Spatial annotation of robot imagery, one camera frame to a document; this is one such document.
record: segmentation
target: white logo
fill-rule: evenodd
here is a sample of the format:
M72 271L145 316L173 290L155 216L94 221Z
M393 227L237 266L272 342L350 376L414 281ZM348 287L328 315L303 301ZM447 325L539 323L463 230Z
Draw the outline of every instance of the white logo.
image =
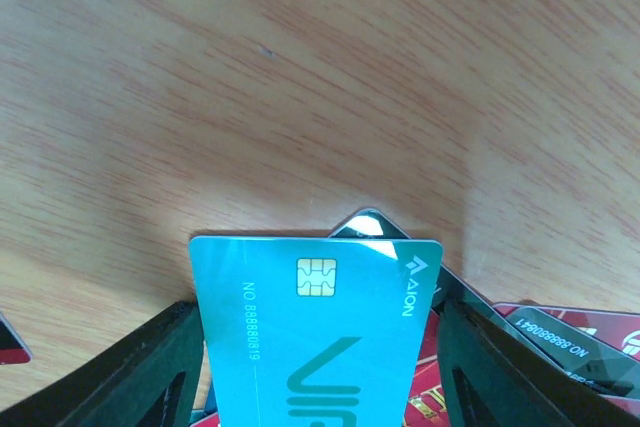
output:
M428 265L423 262L423 260L418 257L417 255L413 256L413 261L409 262L406 265L407 269L411 270L411 275L416 275L418 272L420 272L422 269L425 269L428 267Z
M627 355L637 355L640 352L640 330L631 332L624 338L622 351Z
M429 267L429 265L420 257L414 255L413 260L408 262L405 267L411 271L411 274L409 277L409 283L407 284L407 296L404 298L404 310L402 311L402 316L413 317L413 306L418 299L418 292L416 291L416 288L420 285L413 276L421 270Z

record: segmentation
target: aion logo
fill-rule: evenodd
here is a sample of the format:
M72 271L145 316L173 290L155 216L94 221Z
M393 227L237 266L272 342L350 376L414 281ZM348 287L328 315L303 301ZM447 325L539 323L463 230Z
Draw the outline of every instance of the aion logo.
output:
M413 317L413 306L418 300L418 291L416 290L420 285L417 280L413 278L418 272L428 267L428 264L417 255L413 256L413 260L408 262L405 267L411 271L409 275L409 283L407 284L407 295L404 298L404 310L402 311L403 317Z
M289 390L293 394L302 395L287 399L287 403L295 407L289 411L289 417L314 419L309 427L325 427L326 424L319 419L341 419L342 427L355 427L358 419L348 408L355 407L360 402L354 397L360 392L360 387L309 385L305 381L361 338L341 337L289 376Z

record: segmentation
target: light wood surface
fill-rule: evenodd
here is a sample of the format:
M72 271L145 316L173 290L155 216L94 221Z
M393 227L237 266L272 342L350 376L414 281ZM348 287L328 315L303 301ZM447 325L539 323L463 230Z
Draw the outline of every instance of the light wood surface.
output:
M640 0L0 15L0 308L35 354L0 408L192 296L199 229L375 206L493 300L640 310Z

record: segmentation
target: red card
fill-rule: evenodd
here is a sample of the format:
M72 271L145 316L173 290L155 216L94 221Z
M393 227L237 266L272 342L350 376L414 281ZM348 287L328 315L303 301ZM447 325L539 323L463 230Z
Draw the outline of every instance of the red card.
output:
M220 417L217 413L211 414L210 416L191 424L191 427L220 427Z
M0 365L26 364L31 357L29 348L0 312Z
M507 316L520 304L502 302L493 308ZM611 347L640 360L640 314L535 306Z
M444 403L438 362L416 369L403 427L449 427L449 413Z
M422 338L422 346L420 347L420 355L418 356L418 365L433 362L438 357L438 324L440 317L433 310L429 312L427 319L427 328Z

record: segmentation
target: green lettering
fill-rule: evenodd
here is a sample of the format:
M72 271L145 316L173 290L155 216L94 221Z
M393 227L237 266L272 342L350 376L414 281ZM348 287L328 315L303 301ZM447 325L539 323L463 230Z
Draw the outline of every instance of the green lettering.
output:
M296 394L357 394L360 392L360 387L349 385L304 385L303 382L322 367L327 365L333 359L335 359L342 352L347 350L353 344L358 342L362 337L341 337L336 342L331 344L325 350L316 355L309 362L304 364L298 370L296 370L287 381L287 387Z

